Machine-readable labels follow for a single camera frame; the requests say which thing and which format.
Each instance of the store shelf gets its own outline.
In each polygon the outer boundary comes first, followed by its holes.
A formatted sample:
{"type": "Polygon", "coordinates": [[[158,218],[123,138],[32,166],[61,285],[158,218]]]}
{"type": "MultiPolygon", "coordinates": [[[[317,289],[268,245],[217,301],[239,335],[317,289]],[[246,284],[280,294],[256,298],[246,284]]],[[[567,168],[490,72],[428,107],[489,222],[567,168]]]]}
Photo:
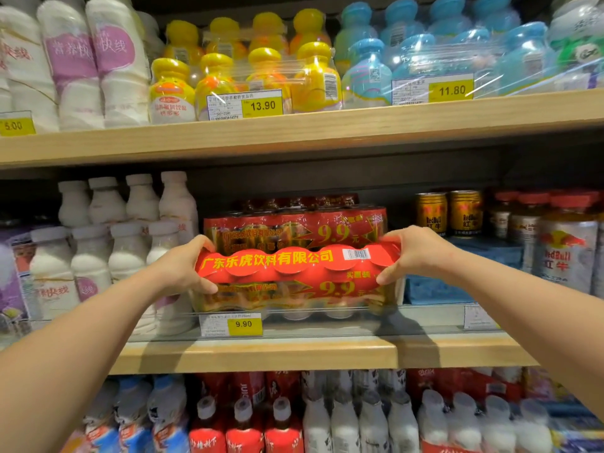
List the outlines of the store shelf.
{"type": "Polygon", "coordinates": [[[217,158],[578,130],[604,124],[603,98],[604,89],[594,89],[2,138],[0,168],[217,158]]]}
{"type": "Polygon", "coordinates": [[[536,365],[505,333],[129,343],[112,374],[536,365]]]}

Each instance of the gold can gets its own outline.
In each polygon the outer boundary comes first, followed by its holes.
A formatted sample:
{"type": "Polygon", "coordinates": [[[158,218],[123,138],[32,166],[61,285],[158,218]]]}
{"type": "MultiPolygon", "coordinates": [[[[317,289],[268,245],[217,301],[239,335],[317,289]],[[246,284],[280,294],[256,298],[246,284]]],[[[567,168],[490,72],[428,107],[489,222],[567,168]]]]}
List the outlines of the gold can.
{"type": "Polygon", "coordinates": [[[479,191],[449,193],[449,228],[455,236],[479,235],[483,228],[483,197],[479,191]]]}
{"type": "Polygon", "coordinates": [[[441,237],[447,233],[447,194],[424,192],[417,195],[417,225],[429,227],[441,237]]]}

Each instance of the shelf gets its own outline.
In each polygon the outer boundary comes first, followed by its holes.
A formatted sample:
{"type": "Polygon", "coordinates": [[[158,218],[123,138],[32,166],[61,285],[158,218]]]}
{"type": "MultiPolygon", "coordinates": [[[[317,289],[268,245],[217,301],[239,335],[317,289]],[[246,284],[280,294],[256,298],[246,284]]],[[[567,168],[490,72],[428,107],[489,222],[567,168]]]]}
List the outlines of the shelf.
{"type": "Polygon", "coordinates": [[[505,333],[129,343],[112,374],[536,365],[505,333]]]}
{"type": "Polygon", "coordinates": [[[604,89],[594,89],[3,138],[0,168],[221,158],[579,130],[604,124],[602,99],[604,89]]]}

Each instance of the purple label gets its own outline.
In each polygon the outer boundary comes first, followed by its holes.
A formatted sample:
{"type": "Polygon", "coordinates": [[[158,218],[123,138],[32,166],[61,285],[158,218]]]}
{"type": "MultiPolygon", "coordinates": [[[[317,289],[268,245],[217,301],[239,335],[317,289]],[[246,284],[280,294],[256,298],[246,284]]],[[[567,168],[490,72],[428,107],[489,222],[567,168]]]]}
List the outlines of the purple label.
{"type": "Polygon", "coordinates": [[[87,34],[66,33],[48,38],[46,50],[54,82],[60,90],[74,80],[98,77],[92,38],[87,34]]]}
{"type": "Polygon", "coordinates": [[[155,308],[160,309],[160,308],[163,308],[163,307],[167,307],[168,305],[171,305],[174,302],[176,302],[179,297],[180,296],[178,296],[178,295],[171,295],[171,296],[168,296],[168,297],[162,297],[157,302],[155,302],[155,308]]]}
{"type": "Polygon", "coordinates": [[[80,302],[84,302],[93,295],[98,294],[98,286],[90,278],[78,277],[75,280],[77,284],[78,295],[80,296],[80,302]]]}
{"type": "Polygon", "coordinates": [[[101,76],[132,65],[136,57],[130,35],[124,29],[113,25],[101,27],[94,36],[94,50],[101,76]]]}

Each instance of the yellow bottle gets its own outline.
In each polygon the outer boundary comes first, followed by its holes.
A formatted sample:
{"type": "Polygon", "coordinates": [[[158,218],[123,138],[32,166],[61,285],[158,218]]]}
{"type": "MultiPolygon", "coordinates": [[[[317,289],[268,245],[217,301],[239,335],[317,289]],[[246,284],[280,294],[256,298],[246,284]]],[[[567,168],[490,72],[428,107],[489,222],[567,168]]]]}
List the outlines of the yellow bottle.
{"type": "Polygon", "coordinates": [[[298,50],[304,69],[291,85],[294,113],[342,109],[342,83],[331,67],[332,49],[320,42],[306,43],[298,50]]]}
{"type": "Polygon", "coordinates": [[[281,54],[271,48],[258,48],[249,53],[248,61],[254,72],[246,83],[250,91],[281,89],[283,114],[292,113],[292,95],[288,79],[280,72],[281,54]]]}
{"type": "MultiPolygon", "coordinates": [[[[239,89],[232,78],[233,62],[230,57],[221,53],[209,53],[201,59],[201,69],[205,73],[195,89],[198,121],[209,121],[208,95],[237,93],[239,89]]],[[[231,119],[228,115],[219,115],[216,119],[231,119]]]]}
{"type": "Polygon", "coordinates": [[[204,54],[198,46],[199,31],[192,23],[184,20],[173,20],[165,29],[168,45],[165,47],[164,57],[185,62],[189,66],[196,66],[204,54]]]}
{"type": "Polygon", "coordinates": [[[233,60],[243,60],[248,56],[246,48],[240,39],[239,23],[228,17],[216,17],[210,23],[212,40],[205,48],[206,53],[221,53],[233,60]]]}
{"type": "Polygon", "coordinates": [[[299,11],[294,17],[296,36],[289,44],[290,54],[296,55],[300,46],[316,41],[331,46],[332,41],[325,33],[324,26],[325,14],[318,9],[306,8],[299,11]]]}
{"type": "Polygon", "coordinates": [[[285,38],[285,25],[275,13],[256,14],[252,22],[253,38],[249,51],[258,48],[275,49],[282,55],[289,55],[289,44],[285,38]]]}
{"type": "Polygon", "coordinates": [[[196,121],[195,91],[187,84],[188,65],[180,60],[156,59],[152,68],[157,82],[150,89],[151,123],[196,121]]]}

